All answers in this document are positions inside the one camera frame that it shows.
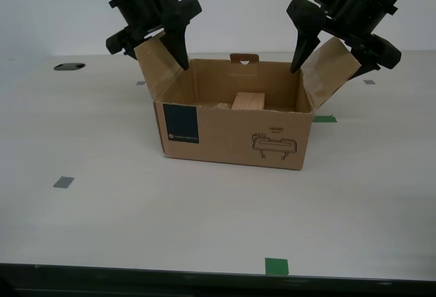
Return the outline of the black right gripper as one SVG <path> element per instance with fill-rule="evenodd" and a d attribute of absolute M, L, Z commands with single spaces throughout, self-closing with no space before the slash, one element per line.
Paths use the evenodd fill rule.
<path fill-rule="evenodd" d="M 287 8 L 298 32 L 291 72 L 297 72 L 320 43 L 318 35 L 326 32 L 354 44 L 351 54 L 360 68 L 351 79 L 381 67 L 393 69 L 401 60 L 401 51 L 388 40 L 372 35 L 387 14 L 397 11 L 398 0 L 326 0 L 326 14 L 308 0 L 292 0 Z"/>

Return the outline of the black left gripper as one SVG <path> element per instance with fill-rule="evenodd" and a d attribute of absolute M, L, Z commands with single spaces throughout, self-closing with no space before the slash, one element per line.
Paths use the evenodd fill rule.
<path fill-rule="evenodd" d="M 183 70 L 189 69 L 185 32 L 191 19 L 202 12 L 198 0 L 168 0 L 162 11 L 159 0 L 111 0 L 111 8 L 118 8 L 127 26 L 106 39 L 110 54 L 123 51 L 137 59 L 134 48 L 143 42 L 149 33 L 164 29 L 162 44 Z"/>

